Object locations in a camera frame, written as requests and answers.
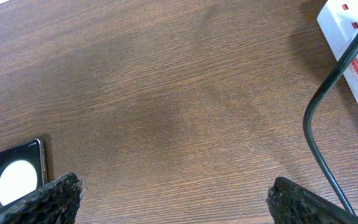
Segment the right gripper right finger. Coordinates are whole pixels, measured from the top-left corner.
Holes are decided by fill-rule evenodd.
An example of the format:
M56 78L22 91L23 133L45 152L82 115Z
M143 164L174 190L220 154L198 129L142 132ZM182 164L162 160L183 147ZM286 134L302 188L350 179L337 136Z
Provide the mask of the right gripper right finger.
M358 216L285 177L275 179L266 203L276 224L358 224Z

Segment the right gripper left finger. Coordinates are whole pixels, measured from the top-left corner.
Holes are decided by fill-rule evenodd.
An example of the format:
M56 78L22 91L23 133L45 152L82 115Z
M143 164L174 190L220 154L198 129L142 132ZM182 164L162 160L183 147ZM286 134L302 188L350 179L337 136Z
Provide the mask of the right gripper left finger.
M74 173L60 176L0 208L0 223L74 223L82 181Z

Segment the black smartphone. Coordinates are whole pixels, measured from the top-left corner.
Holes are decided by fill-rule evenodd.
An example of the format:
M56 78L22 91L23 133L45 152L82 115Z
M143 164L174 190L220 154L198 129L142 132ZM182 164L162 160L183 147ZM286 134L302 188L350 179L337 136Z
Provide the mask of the black smartphone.
M31 139L0 152L0 208L48 182L44 142Z

